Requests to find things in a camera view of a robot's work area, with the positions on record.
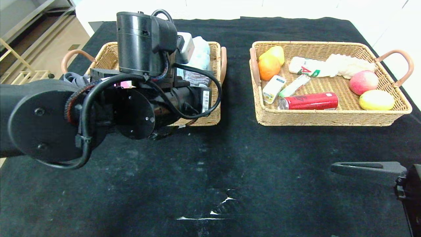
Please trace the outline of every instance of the red apple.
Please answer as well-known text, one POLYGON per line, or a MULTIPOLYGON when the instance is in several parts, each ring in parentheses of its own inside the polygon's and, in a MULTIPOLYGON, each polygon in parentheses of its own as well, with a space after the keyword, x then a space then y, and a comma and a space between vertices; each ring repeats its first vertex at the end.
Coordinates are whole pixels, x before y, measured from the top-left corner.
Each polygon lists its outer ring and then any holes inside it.
POLYGON ((375 90, 378 85, 378 77, 372 71, 361 71, 351 77, 349 87, 357 95, 366 91, 375 90))

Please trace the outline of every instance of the red can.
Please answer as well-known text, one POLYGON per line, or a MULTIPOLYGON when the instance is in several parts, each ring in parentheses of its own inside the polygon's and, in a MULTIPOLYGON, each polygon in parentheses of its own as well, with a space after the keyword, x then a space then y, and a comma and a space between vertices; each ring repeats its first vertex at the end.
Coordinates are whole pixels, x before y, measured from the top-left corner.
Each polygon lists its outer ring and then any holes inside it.
POLYGON ((335 110, 338 107, 338 97, 333 92, 304 94, 281 98, 280 110, 335 110))

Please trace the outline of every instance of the black tablecloth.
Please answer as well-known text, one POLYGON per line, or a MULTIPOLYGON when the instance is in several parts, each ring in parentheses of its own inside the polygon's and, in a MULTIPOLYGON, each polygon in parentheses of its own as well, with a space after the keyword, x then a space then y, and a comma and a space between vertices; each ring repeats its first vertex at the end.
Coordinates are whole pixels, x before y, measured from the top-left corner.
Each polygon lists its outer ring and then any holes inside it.
MULTIPOLYGON (((350 22, 175 22, 178 31, 227 47, 220 124, 180 129, 160 141, 109 135, 88 164, 75 171, 55 170, 29 157, 7 159, 1 169, 3 237, 409 235, 392 187, 329 168, 338 161, 419 163, 421 115, 416 107, 389 127, 264 127, 255 118, 251 44, 367 44, 350 22), (182 217, 195 220, 177 220, 182 217)), ((115 22, 104 23, 83 50, 96 55, 103 44, 116 41, 115 28, 115 22)), ((77 56, 69 70, 84 73, 88 66, 77 56)))

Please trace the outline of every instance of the basket handle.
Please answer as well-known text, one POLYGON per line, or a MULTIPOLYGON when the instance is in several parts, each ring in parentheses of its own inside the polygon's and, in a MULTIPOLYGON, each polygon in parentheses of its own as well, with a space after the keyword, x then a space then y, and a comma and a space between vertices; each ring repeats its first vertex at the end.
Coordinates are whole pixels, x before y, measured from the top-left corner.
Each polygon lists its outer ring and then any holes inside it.
POLYGON ((412 58, 409 56, 409 54, 403 50, 395 49, 377 58, 376 62, 381 62, 385 58, 389 57, 391 54, 394 54, 394 53, 401 54, 405 58, 405 60, 408 62, 408 72, 400 80, 394 83, 395 86, 399 87, 406 81, 406 79, 408 79, 409 76, 411 76, 412 72, 414 71, 414 62, 412 61, 412 58))
POLYGON ((254 81, 257 86, 260 86, 260 74, 259 66, 257 64, 256 49, 250 48, 250 58, 251 71, 253 73, 254 81))
POLYGON ((221 84, 224 83, 226 75, 226 48, 221 47, 221 84))
POLYGON ((89 55, 87 52, 83 50, 79 50, 79 49, 71 50, 63 57, 63 60, 61 61, 61 71, 63 72, 63 74, 66 74, 69 72, 67 70, 67 63, 69 62, 70 58, 74 54, 81 54, 85 56, 87 59, 89 59, 91 62, 96 62, 96 59, 94 57, 92 57, 91 55, 89 55))

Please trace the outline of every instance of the toothpaste tube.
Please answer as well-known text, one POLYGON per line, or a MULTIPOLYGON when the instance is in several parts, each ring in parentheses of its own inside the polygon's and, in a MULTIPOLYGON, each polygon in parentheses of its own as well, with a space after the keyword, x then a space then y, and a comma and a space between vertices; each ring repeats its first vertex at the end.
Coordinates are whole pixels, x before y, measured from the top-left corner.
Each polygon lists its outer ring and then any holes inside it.
POLYGON ((307 82, 310 81, 310 77, 306 75, 301 75, 297 77, 291 84, 285 87, 281 92, 279 92, 280 97, 289 97, 292 96, 298 89, 304 86, 307 82))
POLYGON ((290 73, 309 77, 334 77, 338 73, 335 67, 326 62, 302 57, 293 57, 288 69, 290 73))

